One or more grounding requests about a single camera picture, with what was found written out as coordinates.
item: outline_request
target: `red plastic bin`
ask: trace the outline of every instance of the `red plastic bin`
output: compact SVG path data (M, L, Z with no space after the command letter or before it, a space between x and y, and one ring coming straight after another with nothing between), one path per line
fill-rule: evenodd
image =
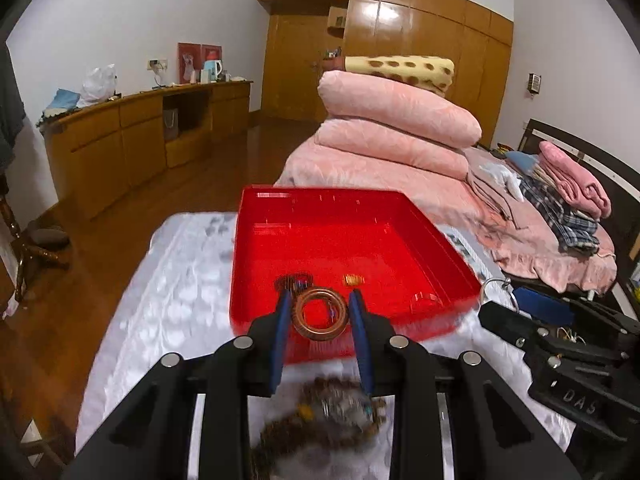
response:
M246 187L229 309L236 335L275 310L274 281L294 272L311 273L315 285L345 298L352 289L343 284L343 276L364 277L358 288L367 309L417 341L455 330L480 293L462 257L400 192ZM287 363L351 355L349 326L327 342L309 341L291 328Z

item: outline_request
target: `blue pad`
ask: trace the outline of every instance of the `blue pad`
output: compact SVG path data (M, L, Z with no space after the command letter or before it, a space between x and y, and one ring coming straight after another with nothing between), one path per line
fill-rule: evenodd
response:
M274 394L276 388L282 380L282 368L284 367L284 352L287 349L287 339L289 339L289 324L291 323L291 308L293 297L290 292L286 292L283 301L278 302L276 312L278 321L276 325L276 337L271 347L269 388Z
M518 300L518 306L521 310L528 312L540 321L557 326L571 326L574 322L574 313L569 308L569 304L564 301L556 300L556 298L540 294L524 286L516 288L513 295Z
M367 333L364 330L362 319L363 305L360 303L361 295L355 291L349 295L349 320L351 322L351 334L353 345L356 349L356 359L360 370L360 382L362 389L369 395L373 393L373 363L371 361L371 348Z

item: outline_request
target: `blue pillow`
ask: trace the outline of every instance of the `blue pillow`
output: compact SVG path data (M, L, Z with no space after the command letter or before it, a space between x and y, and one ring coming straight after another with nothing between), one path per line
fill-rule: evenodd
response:
M507 152L507 160L513 164L520 173L525 175L533 174L533 170L538 163L537 155L529 155L529 153L523 152Z

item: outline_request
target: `dark wooden headboard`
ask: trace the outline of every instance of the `dark wooden headboard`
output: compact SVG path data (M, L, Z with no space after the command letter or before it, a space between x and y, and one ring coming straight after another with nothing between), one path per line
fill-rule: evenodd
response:
M610 153L559 128L530 120L518 149L537 154L541 140L549 140L600 181L611 200L611 216L602 219L616 248L618 282L626 285L640 260L640 173Z

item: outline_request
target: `brown bracelet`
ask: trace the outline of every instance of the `brown bracelet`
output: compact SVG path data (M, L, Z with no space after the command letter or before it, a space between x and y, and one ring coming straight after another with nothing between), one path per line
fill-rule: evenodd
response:
M311 300L324 300L329 307L337 311L337 319L329 328L315 328L305 321L303 309ZM300 292L291 313L291 322L298 333L312 341L329 341L338 337L347 326L349 316L347 303L334 290L325 286L312 286Z

